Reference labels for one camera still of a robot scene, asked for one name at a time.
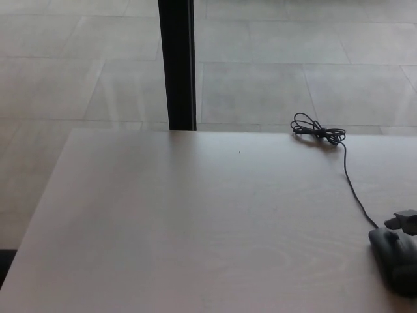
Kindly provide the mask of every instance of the wooden tabletop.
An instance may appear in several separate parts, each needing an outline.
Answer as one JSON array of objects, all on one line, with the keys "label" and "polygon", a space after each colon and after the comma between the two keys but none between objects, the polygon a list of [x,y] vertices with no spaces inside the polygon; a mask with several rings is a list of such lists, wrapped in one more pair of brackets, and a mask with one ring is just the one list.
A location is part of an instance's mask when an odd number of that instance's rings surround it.
[{"label": "wooden tabletop", "polygon": [[[343,149],[305,139],[73,131],[0,312],[415,312],[381,282]],[[417,138],[345,143],[378,224],[415,209]]]}]

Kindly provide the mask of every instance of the black device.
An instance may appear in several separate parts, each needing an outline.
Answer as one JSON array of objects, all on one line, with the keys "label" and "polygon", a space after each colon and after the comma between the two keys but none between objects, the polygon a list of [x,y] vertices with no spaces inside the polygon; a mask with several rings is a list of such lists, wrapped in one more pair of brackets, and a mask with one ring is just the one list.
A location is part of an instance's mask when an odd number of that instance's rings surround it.
[{"label": "black device", "polygon": [[417,296],[417,246],[412,237],[388,228],[369,232],[369,240],[387,285],[405,297]]},{"label": "black device", "polygon": [[346,138],[346,131],[341,128],[322,127],[318,121],[314,121],[305,113],[294,115],[291,128],[294,134],[310,134],[318,140],[326,138],[332,145],[337,146],[340,143],[343,146],[343,165],[347,182],[366,220],[374,227],[374,230],[369,232],[369,240],[382,277],[394,292],[405,297],[417,297],[417,245],[411,237],[417,235],[417,211],[394,213],[395,217],[384,223],[386,228],[378,227],[366,213],[347,173],[347,148],[342,142]]}]

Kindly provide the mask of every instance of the tiled floor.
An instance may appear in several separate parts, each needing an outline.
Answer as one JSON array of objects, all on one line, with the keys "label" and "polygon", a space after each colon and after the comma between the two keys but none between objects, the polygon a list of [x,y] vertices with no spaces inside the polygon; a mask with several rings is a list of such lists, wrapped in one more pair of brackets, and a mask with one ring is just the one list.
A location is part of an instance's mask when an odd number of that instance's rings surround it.
[{"label": "tiled floor", "polygon": [[[417,135],[417,0],[195,0],[199,130]],[[0,248],[72,128],[167,130],[157,0],[0,0]]]}]

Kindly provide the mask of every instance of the black mouse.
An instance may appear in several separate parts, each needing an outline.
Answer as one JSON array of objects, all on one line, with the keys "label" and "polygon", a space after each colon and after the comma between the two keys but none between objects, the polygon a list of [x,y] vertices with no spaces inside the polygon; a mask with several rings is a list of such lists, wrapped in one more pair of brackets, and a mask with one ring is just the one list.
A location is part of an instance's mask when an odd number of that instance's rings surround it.
[{"label": "black mouse", "polygon": [[417,246],[412,237],[388,228],[369,232],[372,250],[383,279],[396,293],[417,296]]}]

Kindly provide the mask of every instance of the cord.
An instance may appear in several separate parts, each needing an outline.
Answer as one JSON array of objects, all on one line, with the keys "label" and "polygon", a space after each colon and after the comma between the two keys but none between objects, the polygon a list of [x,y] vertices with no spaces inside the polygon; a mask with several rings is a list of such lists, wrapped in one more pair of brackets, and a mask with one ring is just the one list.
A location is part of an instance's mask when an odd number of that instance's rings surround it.
[{"label": "cord", "polygon": [[346,170],[346,156],[347,156],[347,148],[346,145],[342,142],[346,138],[346,130],[341,128],[325,128],[320,125],[318,121],[314,121],[310,116],[305,113],[297,113],[294,115],[294,120],[290,124],[291,128],[293,129],[294,134],[310,134],[316,137],[317,139],[326,138],[329,143],[332,145],[337,146],[339,143],[345,148],[345,154],[343,157],[343,167],[345,169],[345,175],[347,179],[347,183],[351,188],[353,197],[355,198],[356,202],[358,203],[359,207],[361,208],[366,220],[374,227],[379,228],[377,223],[375,223],[372,218],[366,213],[362,202],[359,200],[354,188],[352,186],[351,179]]}]

